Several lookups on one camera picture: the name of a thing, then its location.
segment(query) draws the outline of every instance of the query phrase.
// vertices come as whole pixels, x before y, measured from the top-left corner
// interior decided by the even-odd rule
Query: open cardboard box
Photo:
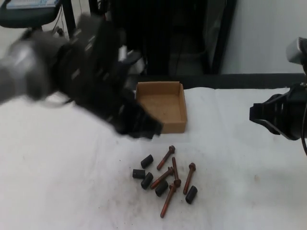
[[[184,133],[188,121],[187,109],[183,86],[178,81],[140,82],[136,99],[164,124],[162,133]]]

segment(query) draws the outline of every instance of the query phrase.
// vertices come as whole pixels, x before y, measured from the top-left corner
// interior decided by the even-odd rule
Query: chair
[[[5,28],[32,28],[41,30],[43,25],[49,24],[57,18],[61,5],[66,19],[69,37],[72,37],[76,27],[72,11],[71,0],[60,0],[55,8],[8,10],[6,5],[10,0],[5,0],[0,7],[0,26]]]

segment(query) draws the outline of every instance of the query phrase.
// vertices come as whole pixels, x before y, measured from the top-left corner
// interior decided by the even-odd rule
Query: white tablecloth
[[[0,107],[0,229],[305,230],[300,141],[248,120],[253,103],[286,91],[186,90],[186,133],[152,141],[119,137],[72,105],[7,103]],[[166,166],[156,166],[171,144],[182,186],[161,219],[166,194],[143,190],[131,174],[152,154],[147,171],[161,175]],[[182,190],[191,162],[198,194],[188,205]]]

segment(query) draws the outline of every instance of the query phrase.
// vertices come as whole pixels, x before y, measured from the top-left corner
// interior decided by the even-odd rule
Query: bolt
[[[173,175],[174,174],[174,169],[173,167],[168,167],[168,170],[162,175],[160,176],[158,179],[155,180],[155,182],[152,183],[152,185],[150,186],[151,189],[156,188],[161,181],[163,181],[165,178],[167,178],[169,175]]]
[[[164,206],[163,206],[163,209],[162,209],[162,212],[160,214],[160,217],[161,218],[164,218],[165,216],[165,213],[167,211],[167,208],[169,206],[169,203],[171,202],[171,199],[172,199],[172,196],[173,194],[176,192],[176,186],[172,183],[170,186],[169,186],[169,192],[168,192],[168,195],[167,195],[167,198],[165,200],[165,203],[164,203]]]
[[[157,170],[160,170],[163,165],[165,164],[165,162],[167,161],[167,159],[169,158],[169,156],[172,154],[172,153],[175,153],[175,147],[172,145],[170,147],[168,147],[168,152],[167,154],[163,157],[163,159],[161,160],[161,162],[159,163],[159,165],[157,166]]]
[[[175,175],[175,180],[174,180],[174,185],[179,188],[181,185],[181,180],[179,179],[178,176],[178,170],[177,170],[177,164],[176,164],[176,158],[172,157],[172,162],[173,162],[173,168],[174,168],[174,175]]]
[[[188,189],[189,189],[189,185],[190,185],[190,182],[191,182],[191,179],[192,179],[192,175],[194,173],[194,171],[196,170],[196,166],[194,163],[191,163],[189,165],[189,168],[190,168],[190,171],[189,171],[189,174],[188,174],[188,178],[187,178],[187,181],[186,181],[186,185],[184,186],[184,189],[183,189],[183,194],[186,195],[187,192],[188,192]]]

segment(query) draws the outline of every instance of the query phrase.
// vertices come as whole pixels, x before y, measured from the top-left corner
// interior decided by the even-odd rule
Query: white wall
[[[285,49],[307,37],[307,0],[237,0],[222,73],[298,73]]]

